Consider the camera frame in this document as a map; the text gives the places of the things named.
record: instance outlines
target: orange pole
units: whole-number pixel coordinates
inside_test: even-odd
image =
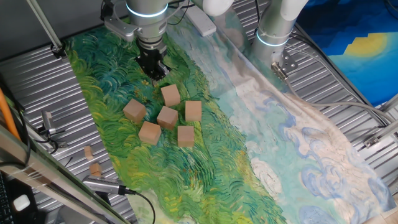
[[[2,111],[2,114],[4,115],[4,119],[6,120],[8,131],[10,131],[11,134],[13,134],[16,138],[21,140],[18,134],[17,127],[15,126],[14,123],[14,118],[12,118],[10,107],[8,107],[6,97],[4,96],[1,89],[0,89],[0,109]]]

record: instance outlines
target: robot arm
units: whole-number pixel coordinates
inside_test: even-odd
[[[285,44],[308,0],[271,0],[262,13],[252,45],[253,54],[266,66],[282,60]]]
[[[155,81],[162,79],[170,71],[170,68],[162,62],[167,54],[167,47],[162,38],[167,27],[167,20],[183,5],[189,4],[189,0],[185,0],[171,15],[166,16],[168,3],[171,1],[126,0],[117,2],[116,4],[126,4],[130,24],[121,21],[117,16],[104,18],[105,26],[124,40],[132,42],[134,36],[137,36],[136,42],[140,56],[136,58],[136,61],[143,71]],[[193,0],[193,2],[208,15],[219,16],[228,10],[233,0]]]

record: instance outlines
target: metal grating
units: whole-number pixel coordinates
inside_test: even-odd
[[[89,166],[95,162],[104,177],[118,178],[68,59],[55,58],[47,46],[1,62],[0,72],[33,127],[41,127],[41,111],[45,110],[51,111],[57,128],[65,130],[53,138],[68,144],[53,155],[59,163],[68,163],[66,168],[80,180],[90,175]],[[93,149],[92,161],[83,150],[88,145]],[[62,204],[42,192],[34,190],[34,194],[38,208],[49,213],[47,223],[53,223]],[[124,218],[136,219],[127,197],[111,195],[109,199]]]

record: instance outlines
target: wooden block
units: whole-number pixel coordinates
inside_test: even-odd
[[[180,93],[175,84],[161,88],[166,106],[174,106],[181,102]]]
[[[201,121],[201,101],[185,102],[185,120]]]
[[[193,147],[195,145],[195,130],[193,126],[178,127],[178,146]]]
[[[147,114],[147,110],[140,102],[135,99],[131,99],[130,102],[124,107],[123,113],[133,122],[140,123]]]
[[[102,177],[102,173],[101,173],[101,172],[95,172],[95,173],[92,174],[92,175],[95,175],[95,176],[97,176],[97,177]]]
[[[86,158],[90,161],[94,159],[93,157],[93,150],[91,149],[91,146],[85,146],[85,156]]]
[[[91,172],[91,174],[94,174],[96,172],[101,173],[102,168],[98,163],[94,163],[94,164],[90,165],[90,172]]]
[[[138,136],[141,141],[155,146],[161,134],[162,130],[159,125],[144,121]]]
[[[166,106],[163,106],[162,110],[157,116],[157,124],[160,125],[160,127],[167,128],[169,130],[174,129],[177,120],[178,120],[178,112]]]

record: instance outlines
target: yellow painted pattern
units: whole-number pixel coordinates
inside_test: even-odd
[[[369,34],[368,37],[357,37],[352,44],[347,46],[344,54],[356,57],[373,57],[386,48],[387,34]]]

